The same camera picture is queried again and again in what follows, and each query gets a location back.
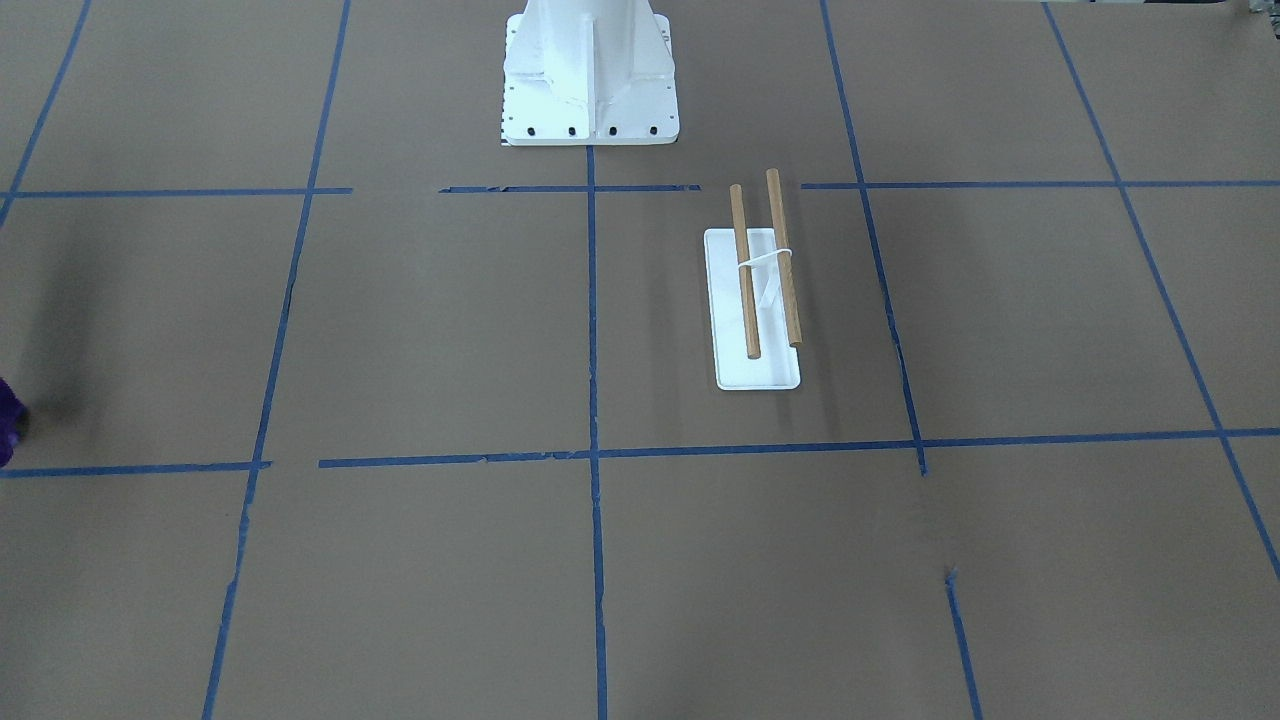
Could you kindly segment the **purple towel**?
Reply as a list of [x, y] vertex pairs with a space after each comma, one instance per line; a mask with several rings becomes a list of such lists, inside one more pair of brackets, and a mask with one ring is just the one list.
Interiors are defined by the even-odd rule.
[[5, 468], [20, 446], [28, 420], [28, 407], [18, 398], [14, 389], [0, 379], [1, 395], [1, 468]]

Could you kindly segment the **wooden rack rod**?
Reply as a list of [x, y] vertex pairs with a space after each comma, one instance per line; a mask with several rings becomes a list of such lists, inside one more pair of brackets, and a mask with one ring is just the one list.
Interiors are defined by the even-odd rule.
[[783, 305], [786, 337], [791, 348], [799, 348], [803, 345], [803, 327], [797, 309], [792, 249], [790, 246], [788, 223], [785, 211], [785, 193], [778, 168], [768, 168], [765, 170], [765, 186], [774, 232], [774, 256], [778, 265], [780, 297]]
[[758, 360], [762, 357], [762, 342], [756, 315], [753, 266], [750, 265], [749, 225], [741, 184], [730, 186], [730, 210], [737, 260], [736, 270], [746, 357], [749, 360]]

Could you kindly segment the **white rack base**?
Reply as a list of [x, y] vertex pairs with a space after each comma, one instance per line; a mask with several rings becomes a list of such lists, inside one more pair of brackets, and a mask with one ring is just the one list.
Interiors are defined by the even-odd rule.
[[[801, 384], [797, 350], [786, 322], [780, 250], [768, 228], [748, 231], [748, 256], [740, 258], [733, 229], [710, 228], [703, 236], [716, 384], [722, 391], [791, 391]], [[741, 274], [751, 272], [759, 355], [748, 350]]]

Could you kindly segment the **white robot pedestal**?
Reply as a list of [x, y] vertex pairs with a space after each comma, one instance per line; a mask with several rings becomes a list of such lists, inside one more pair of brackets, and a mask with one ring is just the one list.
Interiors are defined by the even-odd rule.
[[504, 41], [502, 143], [677, 142], [671, 24], [649, 1], [529, 1]]

